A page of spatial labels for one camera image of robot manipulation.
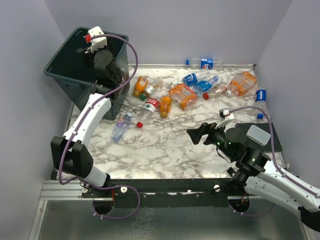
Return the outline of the small orange juice bottle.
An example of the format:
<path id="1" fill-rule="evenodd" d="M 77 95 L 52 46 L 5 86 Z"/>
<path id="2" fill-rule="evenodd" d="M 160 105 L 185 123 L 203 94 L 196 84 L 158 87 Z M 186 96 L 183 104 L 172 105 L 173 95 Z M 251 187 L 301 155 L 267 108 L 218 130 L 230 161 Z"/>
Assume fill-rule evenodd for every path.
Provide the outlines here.
<path id="1" fill-rule="evenodd" d="M 161 98 L 159 105 L 159 112 L 161 118 L 167 118 L 171 110 L 172 99 L 169 95 L 165 95 Z"/>

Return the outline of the red label water bottle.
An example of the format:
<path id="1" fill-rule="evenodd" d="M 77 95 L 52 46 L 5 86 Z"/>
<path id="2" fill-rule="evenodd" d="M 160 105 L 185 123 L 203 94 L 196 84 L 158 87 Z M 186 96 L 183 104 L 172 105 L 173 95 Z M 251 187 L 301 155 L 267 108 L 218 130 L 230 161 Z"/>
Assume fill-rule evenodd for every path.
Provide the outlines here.
<path id="1" fill-rule="evenodd" d="M 149 97 L 140 110 L 136 127 L 141 129 L 145 124 L 147 124 L 159 105 L 160 101 L 157 98 Z"/>

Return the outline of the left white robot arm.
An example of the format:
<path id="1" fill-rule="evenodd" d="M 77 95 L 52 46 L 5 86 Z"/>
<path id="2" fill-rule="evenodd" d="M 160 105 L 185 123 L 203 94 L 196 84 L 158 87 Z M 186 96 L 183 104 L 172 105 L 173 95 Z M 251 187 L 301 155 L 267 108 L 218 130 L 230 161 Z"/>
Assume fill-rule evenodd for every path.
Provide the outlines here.
<path id="1" fill-rule="evenodd" d="M 94 68 L 94 85 L 82 112 L 62 137 L 55 136 L 50 142 L 54 168 L 58 171 L 58 180 L 63 181 L 62 174 L 73 175 L 93 185 L 97 196 L 106 197 L 111 190 L 108 183 L 110 175 L 94 165 L 88 145 L 103 116 L 112 109 L 121 93 L 124 72 L 116 63 L 116 48 L 111 43 L 90 52 L 80 48 L 77 51 L 84 62 Z"/>

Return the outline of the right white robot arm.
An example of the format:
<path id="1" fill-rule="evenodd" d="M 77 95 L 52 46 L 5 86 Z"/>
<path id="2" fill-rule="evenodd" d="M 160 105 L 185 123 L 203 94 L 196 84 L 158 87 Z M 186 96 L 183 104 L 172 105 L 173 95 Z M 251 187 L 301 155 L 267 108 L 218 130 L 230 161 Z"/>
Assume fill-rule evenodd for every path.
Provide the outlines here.
<path id="1" fill-rule="evenodd" d="M 229 189 L 240 196 L 244 192 L 262 197 L 299 216 L 310 229 L 320 230 L 320 190 L 294 176 L 259 149 L 249 146 L 249 138 L 239 128 L 217 128 L 203 123 L 188 129 L 193 144 L 206 135 L 204 145 L 215 145 L 237 167 Z"/>

